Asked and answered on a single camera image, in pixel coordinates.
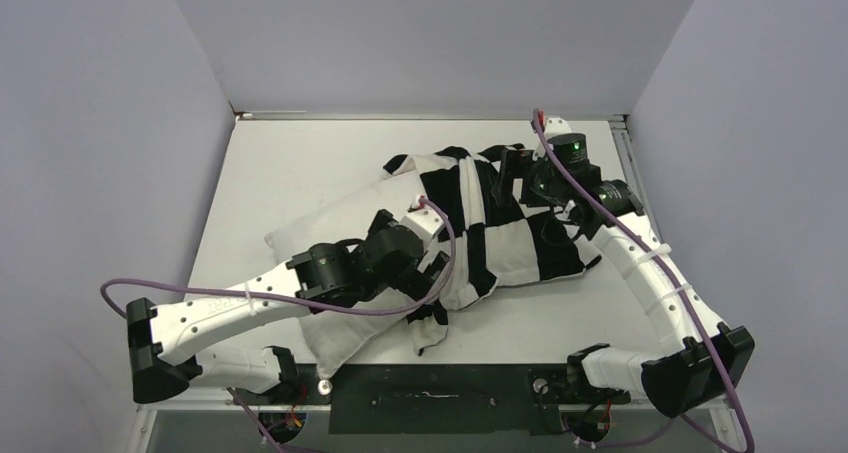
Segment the black white checkered pillowcase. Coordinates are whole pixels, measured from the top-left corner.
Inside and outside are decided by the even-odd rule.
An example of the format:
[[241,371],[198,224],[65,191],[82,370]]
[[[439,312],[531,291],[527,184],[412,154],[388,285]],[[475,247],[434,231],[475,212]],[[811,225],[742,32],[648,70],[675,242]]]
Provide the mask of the black white checkered pillowcase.
[[498,287],[580,277],[602,255],[575,228],[544,207],[511,198],[497,202],[497,179],[505,145],[480,153],[451,146],[425,155],[398,154],[384,164],[389,176],[414,173],[425,196],[449,217],[457,254],[438,299],[407,317],[413,350],[421,355],[448,334],[451,311],[467,308]]

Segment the white pillow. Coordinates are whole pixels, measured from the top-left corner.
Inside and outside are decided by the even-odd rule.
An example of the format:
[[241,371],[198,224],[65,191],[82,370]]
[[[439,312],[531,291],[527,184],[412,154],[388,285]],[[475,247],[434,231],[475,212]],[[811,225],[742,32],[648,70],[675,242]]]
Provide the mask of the white pillow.
[[[405,308],[423,298],[409,298],[380,278],[380,260],[404,241],[421,242],[400,220],[425,196],[414,173],[387,177],[265,237],[278,264],[296,272],[300,296],[312,301],[310,315],[299,324],[316,371],[327,380],[371,338],[404,319]],[[380,209],[399,225],[386,237],[368,238]]]

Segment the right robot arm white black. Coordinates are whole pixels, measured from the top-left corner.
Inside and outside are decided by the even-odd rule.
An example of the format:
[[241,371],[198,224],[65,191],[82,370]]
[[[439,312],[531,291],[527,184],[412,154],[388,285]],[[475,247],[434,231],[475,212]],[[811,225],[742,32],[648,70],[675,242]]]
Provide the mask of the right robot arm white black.
[[509,148],[500,163],[496,199],[513,199],[519,182],[516,202],[567,208],[568,223],[616,268],[659,342],[657,354],[597,344],[570,355],[567,392],[579,401],[602,390],[634,393],[669,418],[720,396],[737,405],[736,388],[755,349],[751,333],[728,326],[686,282],[636,194],[590,162],[585,135],[555,135],[538,153]]

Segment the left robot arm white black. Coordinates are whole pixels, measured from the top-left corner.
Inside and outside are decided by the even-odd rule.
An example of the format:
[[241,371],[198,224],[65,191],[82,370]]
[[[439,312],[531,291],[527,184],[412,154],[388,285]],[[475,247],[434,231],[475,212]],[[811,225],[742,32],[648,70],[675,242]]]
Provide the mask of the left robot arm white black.
[[378,211],[362,239],[317,243],[264,274],[225,289],[189,288],[188,299],[141,297],[124,310],[132,395],[138,404],[191,387],[221,387],[289,401],[300,384],[281,346],[233,349],[223,341],[270,323],[320,313],[391,317],[434,299],[453,268],[438,239],[443,213],[420,205],[402,218]]

